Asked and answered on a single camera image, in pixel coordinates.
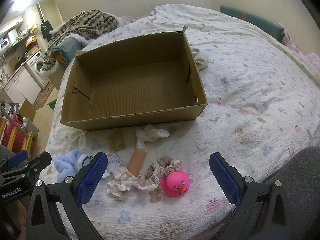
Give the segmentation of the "wooden rack with red bag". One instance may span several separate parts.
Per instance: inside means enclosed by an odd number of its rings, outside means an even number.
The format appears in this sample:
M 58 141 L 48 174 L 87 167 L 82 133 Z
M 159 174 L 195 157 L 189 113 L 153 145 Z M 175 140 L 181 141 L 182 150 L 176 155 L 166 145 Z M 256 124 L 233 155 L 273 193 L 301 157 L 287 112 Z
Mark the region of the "wooden rack with red bag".
M 27 160 L 31 159 L 31 145 L 34 132 L 26 132 L 6 111 L 1 107 L 1 144 L 15 154 L 25 151 Z

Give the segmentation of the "teal headboard cushion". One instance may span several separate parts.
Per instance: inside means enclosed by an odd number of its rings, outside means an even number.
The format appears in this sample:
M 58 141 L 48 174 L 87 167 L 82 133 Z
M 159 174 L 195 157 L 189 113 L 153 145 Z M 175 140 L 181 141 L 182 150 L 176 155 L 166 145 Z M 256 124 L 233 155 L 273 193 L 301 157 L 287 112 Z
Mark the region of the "teal headboard cushion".
M 256 27 L 260 28 L 267 34 L 274 37 L 278 42 L 282 42 L 284 37 L 284 28 L 272 23 L 271 21 L 268 21 L 260 16 L 254 15 L 249 12 L 245 12 L 240 9 L 236 9 L 233 7 L 229 7 L 226 5 L 220 5 L 220 12 L 241 20 L 244 20 L 246 22 L 249 22 Z

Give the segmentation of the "teal fleece cushion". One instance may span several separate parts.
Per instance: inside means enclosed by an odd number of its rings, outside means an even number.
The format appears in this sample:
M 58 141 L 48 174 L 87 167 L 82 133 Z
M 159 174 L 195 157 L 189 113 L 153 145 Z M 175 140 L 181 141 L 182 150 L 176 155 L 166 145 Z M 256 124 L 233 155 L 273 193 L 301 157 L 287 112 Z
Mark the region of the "teal fleece cushion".
M 75 57 L 76 51 L 82 50 L 87 44 L 88 41 L 84 37 L 78 34 L 70 34 L 50 50 L 50 55 L 59 64 L 67 67 Z

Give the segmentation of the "white kitchen cabinet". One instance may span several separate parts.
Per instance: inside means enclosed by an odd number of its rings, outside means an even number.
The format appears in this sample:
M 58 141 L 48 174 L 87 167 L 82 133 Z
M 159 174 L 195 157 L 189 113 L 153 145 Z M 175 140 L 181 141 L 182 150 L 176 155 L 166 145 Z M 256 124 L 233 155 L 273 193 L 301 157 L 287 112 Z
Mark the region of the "white kitchen cabinet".
M 1 101 L 23 104 L 28 100 L 33 105 L 40 91 L 40 86 L 26 68 L 21 66 L 1 89 Z

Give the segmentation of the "crinkled plastic label packet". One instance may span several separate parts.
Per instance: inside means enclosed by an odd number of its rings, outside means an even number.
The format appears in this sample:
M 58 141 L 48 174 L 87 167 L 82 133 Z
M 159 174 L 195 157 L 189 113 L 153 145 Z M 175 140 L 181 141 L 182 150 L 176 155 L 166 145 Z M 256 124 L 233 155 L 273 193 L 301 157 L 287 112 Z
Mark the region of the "crinkled plastic label packet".
M 119 170 L 121 166 L 121 160 L 115 153 L 108 155 L 107 159 L 108 159 L 107 169 L 104 172 L 102 178 L 107 178 L 109 175 L 114 174 L 116 171 Z

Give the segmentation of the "white folded towel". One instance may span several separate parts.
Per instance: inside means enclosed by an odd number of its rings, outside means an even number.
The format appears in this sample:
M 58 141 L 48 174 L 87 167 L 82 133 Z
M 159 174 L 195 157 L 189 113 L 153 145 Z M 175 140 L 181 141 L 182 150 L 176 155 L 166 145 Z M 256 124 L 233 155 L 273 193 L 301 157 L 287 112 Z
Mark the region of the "white folded towel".
M 193 55 L 193 58 L 195 60 L 195 63 L 196 63 L 198 70 L 202 70 L 202 69 L 208 67 L 209 54 L 207 52 L 205 52 L 204 50 L 201 50 L 199 48 L 192 48 L 191 53 Z

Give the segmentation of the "white washing machine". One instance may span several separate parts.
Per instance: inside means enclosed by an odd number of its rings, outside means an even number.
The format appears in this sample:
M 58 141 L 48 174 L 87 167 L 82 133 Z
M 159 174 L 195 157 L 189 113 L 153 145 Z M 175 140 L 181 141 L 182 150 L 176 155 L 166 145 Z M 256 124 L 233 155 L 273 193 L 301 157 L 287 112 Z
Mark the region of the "white washing machine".
M 43 64 L 44 64 L 43 54 L 40 50 L 37 51 L 24 64 L 24 67 L 26 68 L 28 73 L 31 75 L 31 77 L 34 79 L 34 81 L 39 85 L 41 90 L 44 90 L 50 81 L 48 77 L 42 77 L 40 75 L 40 70 L 42 69 Z

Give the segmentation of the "brown cardboard box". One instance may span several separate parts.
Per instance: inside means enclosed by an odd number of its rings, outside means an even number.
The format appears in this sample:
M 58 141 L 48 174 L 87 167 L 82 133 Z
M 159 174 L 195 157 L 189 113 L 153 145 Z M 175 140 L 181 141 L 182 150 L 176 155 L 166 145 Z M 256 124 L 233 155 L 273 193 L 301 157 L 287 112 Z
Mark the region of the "brown cardboard box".
M 77 51 L 63 125 L 91 131 L 196 119 L 207 98 L 184 31 Z

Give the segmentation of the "cream satin scrunchie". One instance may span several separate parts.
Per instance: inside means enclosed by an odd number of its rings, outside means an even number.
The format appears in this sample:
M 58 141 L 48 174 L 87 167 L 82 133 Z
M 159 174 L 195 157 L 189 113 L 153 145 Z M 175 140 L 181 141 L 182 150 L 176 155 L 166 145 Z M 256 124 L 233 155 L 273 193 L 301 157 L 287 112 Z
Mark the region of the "cream satin scrunchie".
M 120 167 L 113 176 L 114 179 L 107 184 L 107 194 L 116 201 L 123 200 L 123 192 L 138 187 L 138 177 L 134 176 L 127 167 Z

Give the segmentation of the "light blue plush fish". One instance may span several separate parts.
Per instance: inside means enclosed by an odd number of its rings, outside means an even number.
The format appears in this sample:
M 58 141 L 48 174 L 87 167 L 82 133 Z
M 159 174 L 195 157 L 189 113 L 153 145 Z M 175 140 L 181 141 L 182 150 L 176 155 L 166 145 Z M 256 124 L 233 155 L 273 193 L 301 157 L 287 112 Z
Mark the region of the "light blue plush fish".
M 92 159 L 92 155 L 85 154 L 79 149 L 56 157 L 54 166 L 57 170 L 57 182 L 62 182 L 66 177 L 74 177 L 79 170 L 87 166 Z

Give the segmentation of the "white cloth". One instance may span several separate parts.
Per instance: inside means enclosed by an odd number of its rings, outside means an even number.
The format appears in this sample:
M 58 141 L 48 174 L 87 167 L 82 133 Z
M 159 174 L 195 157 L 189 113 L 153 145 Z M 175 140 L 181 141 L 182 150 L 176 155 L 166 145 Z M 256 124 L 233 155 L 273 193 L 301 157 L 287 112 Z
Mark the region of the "white cloth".
M 152 125 L 147 125 L 143 129 L 136 130 L 136 148 L 145 150 L 146 142 L 154 142 L 167 138 L 169 135 L 170 133 L 166 129 L 155 129 Z

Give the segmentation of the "tan foam cylinder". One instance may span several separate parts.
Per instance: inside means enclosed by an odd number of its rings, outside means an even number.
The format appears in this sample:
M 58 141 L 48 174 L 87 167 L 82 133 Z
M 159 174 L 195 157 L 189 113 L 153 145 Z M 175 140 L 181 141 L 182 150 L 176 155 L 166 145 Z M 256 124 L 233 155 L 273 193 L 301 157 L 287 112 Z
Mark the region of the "tan foam cylinder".
M 146 152 L 143 149 L 135 148 L 127 169 L 136 177 L 140 173 L 140 169 L 142 168 L 142 165 L 144 163 L 145 156 Z

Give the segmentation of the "pink rubber duck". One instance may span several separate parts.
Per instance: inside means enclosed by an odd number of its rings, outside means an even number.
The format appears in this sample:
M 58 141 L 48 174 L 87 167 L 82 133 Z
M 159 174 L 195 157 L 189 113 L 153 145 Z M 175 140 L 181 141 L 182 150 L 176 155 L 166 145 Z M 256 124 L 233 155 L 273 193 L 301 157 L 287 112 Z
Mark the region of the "pink rubber duck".
M 167 178 L 162 178 L 160 186 L 165 194 L 171 197 L 180 197 L 189 190 L 189 175 L 181 170 L 175 171 L 169 174 Z

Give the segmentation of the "patterned knit blanket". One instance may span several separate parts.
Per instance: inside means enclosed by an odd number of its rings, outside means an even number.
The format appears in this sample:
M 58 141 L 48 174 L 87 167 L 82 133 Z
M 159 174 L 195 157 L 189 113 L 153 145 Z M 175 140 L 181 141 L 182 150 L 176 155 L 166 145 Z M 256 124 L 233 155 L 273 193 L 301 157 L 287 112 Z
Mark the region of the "patterned knit blanket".
M 48 48 L 43 56 L 44 64 L 41 67 L 40 75 L 49 76 L 55 65 L 56 59 L 52 57 L 52 49 L 57 47 L 68 37 L 76 36 L 80 38 L 80 43 L 84 46 L 87 41 L 103 33 L 114 31 L 120 26 L 119 19 L 106 12 L 92 9 L 78 13 L 76 16 L 50 31 L 51 39 Z

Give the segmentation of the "beige lace scrunchie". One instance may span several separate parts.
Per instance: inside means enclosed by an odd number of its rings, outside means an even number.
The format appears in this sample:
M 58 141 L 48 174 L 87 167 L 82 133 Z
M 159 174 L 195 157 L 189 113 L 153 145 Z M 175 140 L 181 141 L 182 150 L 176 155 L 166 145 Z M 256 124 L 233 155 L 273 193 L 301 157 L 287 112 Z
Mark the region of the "beige lace scrunchie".
M 138 189 L 155 189 L 160 185 L 162 178 L 167 178 L 170 174 L 179 171 L 183 161 L 167 156 L 159 163 L 152 163 L 148 169 L 138 176 Z

